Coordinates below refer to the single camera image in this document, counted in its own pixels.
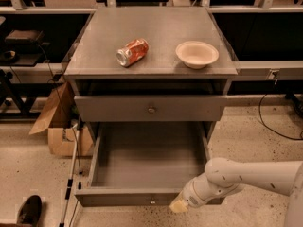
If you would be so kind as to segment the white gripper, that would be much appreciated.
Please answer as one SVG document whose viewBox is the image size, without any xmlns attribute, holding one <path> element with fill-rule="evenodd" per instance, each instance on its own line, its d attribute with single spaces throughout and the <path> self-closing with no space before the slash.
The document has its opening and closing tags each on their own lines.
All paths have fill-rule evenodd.
<svg viewBox="0 0 303 227">
<path fill-rule="evenodd" d="M 203 173 L 186 184 L 181 192 L 181 199 L 174 200 L 169 208 L 173 213 L 185 213 L 189 207 L 198 208 L 212 200 L 225 198 L 242 190 L 241 184 L 221 186 L 218 183 L 213 183 Z"/>
</svg>

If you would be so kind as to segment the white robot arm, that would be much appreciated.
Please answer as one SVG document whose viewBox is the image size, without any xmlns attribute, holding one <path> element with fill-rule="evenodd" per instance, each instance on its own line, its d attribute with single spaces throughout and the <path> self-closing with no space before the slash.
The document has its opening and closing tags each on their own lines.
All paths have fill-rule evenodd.
<svg viewBox="0 0 303 227">
<path fill-rule="evenodd" d="M 288 196 L 284 227 L 303 226 L 303 162 L 239 163 L 226 158 L 212 158 L 205 172 L 191 179 L 169 208 L 184 213 L 214 199 L 236 194 L 243 185 Z"/>
</svg>

